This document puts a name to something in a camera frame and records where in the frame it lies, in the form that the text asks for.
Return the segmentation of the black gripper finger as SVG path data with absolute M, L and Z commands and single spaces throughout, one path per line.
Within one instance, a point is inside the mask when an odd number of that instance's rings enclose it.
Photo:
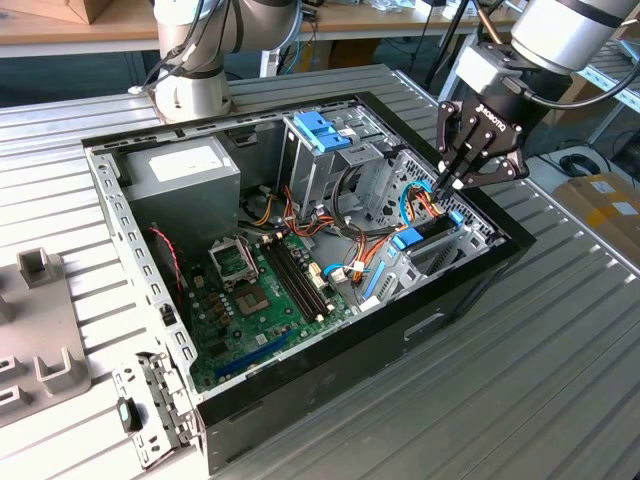
M 529 174 L 520 146 L 522 133 L 490 129 L 460 131 L 442 156 L 438 198 L 460 190 L 504 183 Z
M 471 166 L 469 143 L 479 126 L 479 116 L 464 110 L 464 104 L 444 101 L 439 104 L 436 150 L 441 155 L 439 176 L 434 183 L 435 194 L 450 194 L 455 182 L 464 184 L 463 177 Z

